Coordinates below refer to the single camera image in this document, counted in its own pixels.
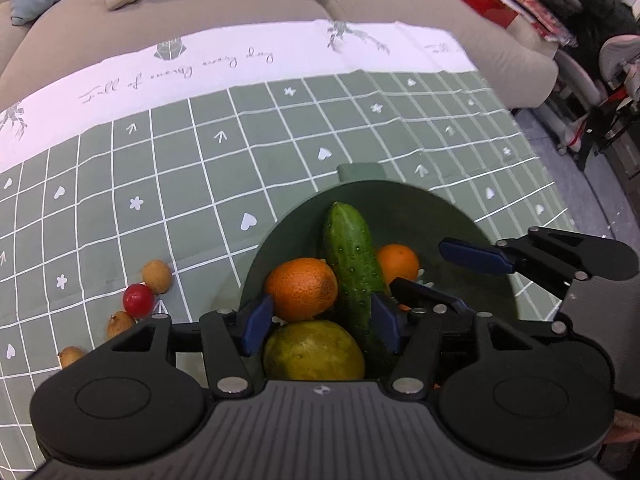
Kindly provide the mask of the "orange tangerine front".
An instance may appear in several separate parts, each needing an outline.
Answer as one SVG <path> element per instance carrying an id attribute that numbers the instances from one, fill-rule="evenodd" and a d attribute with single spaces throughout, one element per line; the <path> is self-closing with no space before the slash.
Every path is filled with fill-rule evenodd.
<path id="1" fill-rule="evenodd" d="M 384 281 L 389 285 L 395 278 L 415 282 L 419 277 L 420 262 L 408 246 L 388 244 L 376 253 Z"/>

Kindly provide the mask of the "orange tangerine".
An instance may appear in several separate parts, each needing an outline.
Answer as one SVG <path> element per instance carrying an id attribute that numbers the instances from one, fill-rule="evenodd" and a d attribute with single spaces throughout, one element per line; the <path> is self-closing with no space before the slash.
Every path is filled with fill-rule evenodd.
<path id="1" fill-rule="evenodd" d="M 395 278 L 415 282 L 419 277 L 420 262 L 408 246 L 388 244 L 376 253 L 384 281 L 389 285 Z"/>
<path id="2" fill-rule="evenodd" d="M 271 296 L 274 315 L 292 323 L 310 320 L 332 307 L 338 285 L 334 272 L 323 260 L 297 258 L 269 273 L 264 292 Z"/>

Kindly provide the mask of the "yellow-green pear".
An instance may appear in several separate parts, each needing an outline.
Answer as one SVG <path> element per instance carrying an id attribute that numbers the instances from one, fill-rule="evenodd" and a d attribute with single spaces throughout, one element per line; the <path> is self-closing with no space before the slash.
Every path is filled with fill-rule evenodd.
<path id="1" fill-rule="evenodd" d="M 349 332 L 326 320 L 290 323 L 278 328 L 264 351 L 264 374 L 294 382 L 363 380 L 363 354 Z"/>

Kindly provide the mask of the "green cucumber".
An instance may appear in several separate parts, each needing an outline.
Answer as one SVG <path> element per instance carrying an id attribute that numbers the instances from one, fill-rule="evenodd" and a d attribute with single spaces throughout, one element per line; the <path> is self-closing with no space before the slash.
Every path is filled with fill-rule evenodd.
<path id="1" fill-rule="evenodd" d="M 371 298 L 386 294 L 382 270 L 369 225 L 354 206 L 334 202 L 322 231 L 324 258 L 333 271 L 340 294 L 341 317 L 362 341 L 374 339 Z"/>

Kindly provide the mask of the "brown longan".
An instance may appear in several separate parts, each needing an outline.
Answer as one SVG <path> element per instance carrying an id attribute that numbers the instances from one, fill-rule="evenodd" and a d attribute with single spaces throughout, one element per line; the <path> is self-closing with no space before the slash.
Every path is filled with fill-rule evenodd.
<path id="1" fill-rule="evenodd" d="M 60 361 L 62 370 L 64 370 L 64 368 L 74 364 L 85 355 L 86 352 L 84 349 L 75 346 L 69 346 L 60 351 L 60 353 L 58 354 L 58 360 Z"/>
<path id="2" fill-rule="evenodd" d="M 107 321 L 106 336 L 108 339 L 112 339 L 135 325 L 136 320 L 126 311 L 117 311 Z"/>
<path id="3" fill-rule="evenodd" d="M 171 288 L 172 274 L 170 267 L 162 260 L 154 259 L 145 263 L 141 271 L 143 283 L 154 292 L 161 295 Z"/>

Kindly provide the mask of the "small red fruit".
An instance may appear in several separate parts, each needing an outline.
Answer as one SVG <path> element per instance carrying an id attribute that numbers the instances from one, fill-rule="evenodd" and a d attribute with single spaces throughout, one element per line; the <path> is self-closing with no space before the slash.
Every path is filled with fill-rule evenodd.
<path id="1" fill-rule="evenodd" d="M 122 307 L 132 317 L 145 318 L 154 309 L 155 296 L 145 284 L 131 284 L 122 295 Z"/>

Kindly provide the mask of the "green colander bowl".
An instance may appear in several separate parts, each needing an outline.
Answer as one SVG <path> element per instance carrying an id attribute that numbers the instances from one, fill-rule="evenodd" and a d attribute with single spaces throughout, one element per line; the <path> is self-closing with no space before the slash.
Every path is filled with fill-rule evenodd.
<path id="1" fill-rule="evenodd" d="M 401 244 L 418 256 L 426 280 L 436 292 L 453 296 L 477 311 L 489 311 L 505 321 L 518 319 L 510 280 L 481 274 L 445 261 L 438 244 L 446 237 L 487 245 L 489 238 L 463 211 L 423 188 L 386 178 L 375 162 L 337 167 L 340 183 L 314 194 L 288 211 L 260 243 L 242 289 L 241 306 L 264 294 L 270 271 L 300 257 L 328 260 L 324 224 L 334 203 L 355 207 L 371 233 L 372 248 Z"/>

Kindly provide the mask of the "green checked tablecloth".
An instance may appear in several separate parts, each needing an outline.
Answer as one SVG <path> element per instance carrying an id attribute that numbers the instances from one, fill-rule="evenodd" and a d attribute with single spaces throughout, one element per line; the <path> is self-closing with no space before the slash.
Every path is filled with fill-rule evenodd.
<path id="1" fill-rule="evenodd" d="M 448 32 L 224 27 L 116 56 L 1 114 L 1 474 L 42 461 L 28 404 L 58 352 L 105 339 L 142 266 L 177 322 L 240 302 L 269 229 L 337 168 L 377 162 L 491 239 L 574 226 L 546 168 Z"/>

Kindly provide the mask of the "grey office chair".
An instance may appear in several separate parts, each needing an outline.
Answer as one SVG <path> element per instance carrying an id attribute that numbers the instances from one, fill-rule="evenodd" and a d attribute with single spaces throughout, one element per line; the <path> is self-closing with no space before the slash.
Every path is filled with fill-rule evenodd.
<path id="1" fill-rule="evenodd" d="M 534 115 L 556 149 L 576 162 L 600 153 L 639 125 L 639 37 L 609 39 L 600 50 L 600 76 L 591 77 L 567 52 L 555 53 L 558 79 Z"/>

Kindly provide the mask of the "seated person in black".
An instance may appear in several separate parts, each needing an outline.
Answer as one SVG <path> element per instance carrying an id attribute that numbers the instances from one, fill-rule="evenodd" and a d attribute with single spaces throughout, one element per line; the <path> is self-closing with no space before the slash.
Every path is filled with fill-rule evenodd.
<path id="1" fill-rule="evenodd" d="M 623 0 L 578 0 L 582 8 L 565 22 L 576 37 L 577 46 L 570 56 L 592 79 L 599 79 L 599 56 L 611 38 L 638 35 L 639 25 L 631 7 Z"/>

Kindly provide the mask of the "beige sofa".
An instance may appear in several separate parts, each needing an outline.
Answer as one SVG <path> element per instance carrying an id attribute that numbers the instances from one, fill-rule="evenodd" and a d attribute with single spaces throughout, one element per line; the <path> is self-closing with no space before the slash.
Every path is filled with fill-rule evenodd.
<path id="1" fill-rule="evenodd" d="M 106 58 L 214 27 L 285 21 L 403 22 L 445 29 L 509 108 L 534 108 L 558 76 L 550 56 L 521 44 L 461 0 L 60 0 L 15 26 L 1 0 L 1 105 Z"/>

